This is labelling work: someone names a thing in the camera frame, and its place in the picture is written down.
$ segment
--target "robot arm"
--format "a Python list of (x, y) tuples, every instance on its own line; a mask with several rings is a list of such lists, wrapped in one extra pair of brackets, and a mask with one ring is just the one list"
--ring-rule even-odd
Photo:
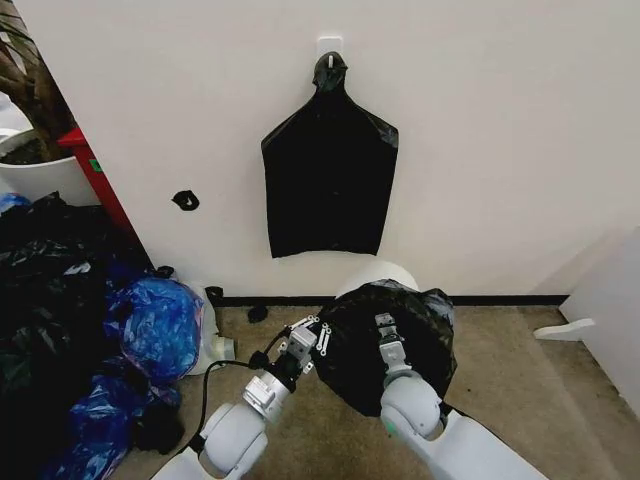
[(310, 351), (317, 337), (307, 327), (318, 318), (309, 316), (289, 327), (289, 338), (278, 349), (280, 356), (269, 364), (262, 354), (265, 372), (255, 376), (242, 394), (244, 403), (221, 405), (194, 437), (196, 441), (167, 463), (153, 480), (211, 480), (200, 463), (204, 451), (215, 471), (224, 480), (238, 480), (246, 474), (267, 447), (266, 422), (275, 422), (284, 400), (296, 389), (302, 373), (313, 368)]
[[(402, 338), (389, 314), (376, 316), (387, 364), (380, 418), (429, 466), (436, 480), (546, 480), (472, 418), (443, 413), (436, 391), (405, 363)], [(442, 432), (437, 435), (438, 427)]]

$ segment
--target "white wall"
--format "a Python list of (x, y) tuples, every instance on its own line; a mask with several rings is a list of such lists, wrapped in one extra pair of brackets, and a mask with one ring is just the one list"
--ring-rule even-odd
[(592, 318), (580, 332), (620, 395), (640, 417), (640, 229), (593, 268), (560, 310), (569, 321)]
[(152, 258), (229, 295), (332, 294), (366, 261), (269, 255), (260, 140), (323, 33), (400, 130), (380, 256), (421, 286), (566, 293), (640, 221), (637, 1), (16, 4)]

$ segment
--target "black crumpled bag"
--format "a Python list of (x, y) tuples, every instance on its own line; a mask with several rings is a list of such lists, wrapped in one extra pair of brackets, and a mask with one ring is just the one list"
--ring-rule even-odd
[(35, 477), (66, 445), (69, 409), (87, 393), (100, 361), (119, 352), (102, 327), (105, 296), (120, 281), (116, 257), (147, 261), (114, 230), (101, 206), (67, 205), (56, 192), (0, 216), (0, 463), (5, 472)]
[(406, 361), (444, 398), (457, 366), (453, 303), (442, 290), (420, 293), (394, 280), (365, 284), (318, 314), (311, 330), (319, 336), (323, 323), (331, 328), (326, 356), (312, 351), (320, 379), (362, 415), (380, 416), (386, 365), (375, 316), (382, 313), (395, 319)]
[(321, 57), (313, 97), (262, 140), (274, 258), (312, 250), (378, 252), (398, 130), (347, 95), (346, 71), (337, 53)]

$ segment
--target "carpet floor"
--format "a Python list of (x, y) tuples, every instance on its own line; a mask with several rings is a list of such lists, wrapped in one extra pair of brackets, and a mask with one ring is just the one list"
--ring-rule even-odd
[[(218, 309), (222, 335), (248, 360), (285, 324), (315, 307), (273, 307), (249, 324), (245, 308)], [(551, 480), (637, 480), (640, 423), (581, 343), (540, 342), (532, 330), (562, 323), (554, 308), (458, 307), (458, 370), (446, 401), (476, 418)], [(207, 416), (241, 400), (254, 372), (227, 366), (209, 380)], [(187, 433), (200, 415), (202, 376), (179, 382)], [(426, 467), (379, 420), (348, 407), (312, 372), (298, 382), (269, 446), (247, 480), (430, 479)], [(171, 455), (133, 450), (114, 480), (148, 479)]]

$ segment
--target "white flower pot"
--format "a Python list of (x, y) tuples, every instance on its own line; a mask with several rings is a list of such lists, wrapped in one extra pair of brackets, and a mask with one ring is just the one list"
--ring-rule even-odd
[[(0, 141), (0, 156), (24, 145), (34, 136), (33, 130), (27, 130), (5, 138)], [(71, 205), (100, 203), (76, 157), (36, 165), (0, 163), (0, 193), (19, 193), (33, 201), (56, 190)]]

